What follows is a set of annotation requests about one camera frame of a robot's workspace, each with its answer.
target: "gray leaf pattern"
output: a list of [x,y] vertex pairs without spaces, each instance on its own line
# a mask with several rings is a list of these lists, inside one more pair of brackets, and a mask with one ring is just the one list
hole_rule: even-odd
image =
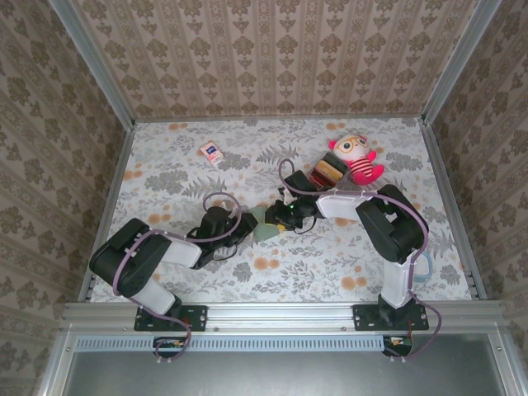
[[[281,186],[277,165],[290,158],[309,172],[344,134],[366,135],[385,165],[372,189],[392,183],[422,213],[431,229],[427,251],[435,271],[417,293],[425,299],[469,299],[453,237],[419,124],[414,119],[259,120],[148,123],[135,126],[111,225],[114,233],[131,217],[181,235],[200,224],[201,200],[216,191],[233,193],[247,208],[272,205]],[[213,167],[199,153],[214,141],[224,160]],[[290,169],[285,167],[285,176]],[[339,188],[359,191],[346,174]],[[221,205],[212,197],[207,205]],[[12,214],[6,228],[18,229]],[[358,219],[321,219],[304,234],[284,232],[263,242],[247,238],[227,261],[198,271],[160,263],[156,277],[184,301],[353,301],[375,300],[384,261]],[[425,259],[417,273],[426,273]],[[97,279],[92,301],[118,301]]]

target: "patterned wallpaper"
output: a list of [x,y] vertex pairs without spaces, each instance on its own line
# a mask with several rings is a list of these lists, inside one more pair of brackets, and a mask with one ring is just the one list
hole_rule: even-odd
[[497,10],[433,128],[491,298],[528,361],[528,2]]
[[46,1],[0,2],[0,394],[37,386],[124,131]]
[[418,113],[477,0],[72,0],[135,117]]

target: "purple cable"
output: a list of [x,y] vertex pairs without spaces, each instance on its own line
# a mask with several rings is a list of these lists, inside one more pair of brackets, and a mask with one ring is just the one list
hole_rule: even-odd
[[[289,158],[285,158],[283,159],[282,161],[279,162],[279,178],[280,178],[280,181],[282,182],[282,184],[285,185],[285,187],[290,190],[290,191],[293,191],[293,192],[296,192],[297,194],[301,194],[301,195],[305,195],[305,196],[366,196],[366,197],[371,197],[371,198],[379,198],[381,200],[385,200],[387,202],[390,202],[392,204],[395,204],[396,206],[398,206],[399,208],[405,210],[407,213],[409,213],[418,223],[418,225],[420,226],[420,229],[422,229],[422,232],[423,232],[423,245],[420,247],[420,249],[418,249],[418,251],[411,257],[411,261],[410,261],[410,267],[409,267],[409,277],[408,277],[408,293],[411,294],[412,298],[419,304],[423,305],[424,307],[426,308],[429,308],[432,312],[434,312],[436,314],[436,316],[438,317],[438,324],[436,325],[436,328],[435,328],[435,331],[433,332],[431,338],[429,339],[429,341],[426,343],[426,345],[424,345],[422,348],[420,348],[418,351],[408,355],[405,357],[405,359],[408,359],[408,358],[412,358],[414,356],[417,356],[419,354],[421,354],[423,351],[425,351],[431,344],[432,342],[435,340],[436,336],[438,335],[438,332],[440,331],[440,327],[442,325],[442,316],[440,315],[440,312],[438,312],[438,310],[434,307],[432,307],[431,305],[429,304],[426,304],[424,302],[422,302],[417,296],[415,293],[412,292],[412,287],[413,287],[413,277],[414,277],[414,263],[416,262],[416,260],[420,257],[420,255],[426,250],[426,247],[427,247],[427,244],[429,242],[429,233],[427,231],[427,227],[426,225],[423,223],[422,219],[420,219],[420,216],[418,216],[414,210],[412,210],[411,208],[409,208],[408,206],[406,206],[405,204],[401,203],[399,200],[395,200],[394,198],[390,198],[388,196],[382,196],[381,194],[378,194],[376,192],[372,192],[372,191],[362,191],[362,192],[359,192],[359,191],[340,191],[340,190],[337,190],[337,191],[318,191],[318,192],[308,192],[308,191],[302,191],[302,190],[298,190],[292,186],[290,186],[285,178],[282,176],[282,166],[285,164],[285,163],[289,163],[291,165],[291,171],[292,173],[295,171],[295,165],[293,163],[293,161],[291,161]],[[392,351],[390,349],[388,349],[388,351],[390,351],[391,353],[394,353],[396,356],[398,356],[398,353],[396,353],[395,351]]]
[[[241,216],[241,214],[242,214],[242,206],[240,205],[240,202],[238,202],[238,200],[234,196],[232,196],[231,194],[228,194],[226,192],[213,192],[213,193],[207,195],[204,198],[204,200],[203,200],[203,207],[204,207],[205,211],[207,211],[207,207],[205,206],[205,202],[211,196],[227,196],[228,198],[233,200],[233,202],[237,206],[237,210],[238,210],[238,217],[237,217],[237,221],[235,222],[234,226],[229,231],[227,231],[226,233],[223,233],[222,235],[219,235],[218,237],[204,238],[204,239],[185,238],[185,237],[182,237],[181,235],[178,235],[177,233],[171,233],[169,231],[163,231],[161,229],[150,229],[149,231],[147,231],[146,233],[141,235],[141,237],[139,237],[139,239],[137,241],[135,241],[135,243],[130,247],[129,251],[123,257],[123,260],[121,260],[120,265],[117,267],[117,270],[115,271],[115,275],[114,275],[114,280],[112,281],[112,291],[114,292],[114,295],[116,295],[116,296],[120,296],[121,295],[120,292],[117,290],[117,286],[119,284],[119,279],[121,278],[121,273],[125,269],[126,263],[132,257],[132,254],[135,252],[135,250],[138,248],[138,246],[146,238],[148,238],[150,235],[160,234],[160,235],[168,236],[170,238],[181,239],[182,241],[201,242],[201,243],[203,243],[203,242],[218,241],[220,239],[228,237],[229,235],[231,235],[234,232],[234,230],[240,225],[240,222],[242,221],[242,216]],[[155,313],[152,309],[144,307],[143,305],[141,305],[135,299],[130,298],[129,300],[132,301],[133,303],[136,303],[140,308],[144,309],[145,311],[147,311],[149,314],[155,316],[156,318],[160,318],[162,320],[167,320],[169,322],[177,323],[180,326],[185,328],[186,333],[187,333],[186,342],[185,342],[185,344],[183,344],[183,347],[181,348],[181,350],[175,356],[172,357],[172,359],[178,359],[180,356],[182,356],[183,352],[185,352],[185,350],[189,347],[189,344],[191,343],[191,328],[186,323],[182,322],[180,319],[176,319],[176,318],[172,318],[170,316],[165,316],[165,315],[161,315],[159,313]],[[159,344],[157,344],[156,349],[154,350],[154,355],[158,359],[162,359],[162,357],[158,353],[159,352],[159,347],[162,344],[163,344],[163,342],[160,342]]]

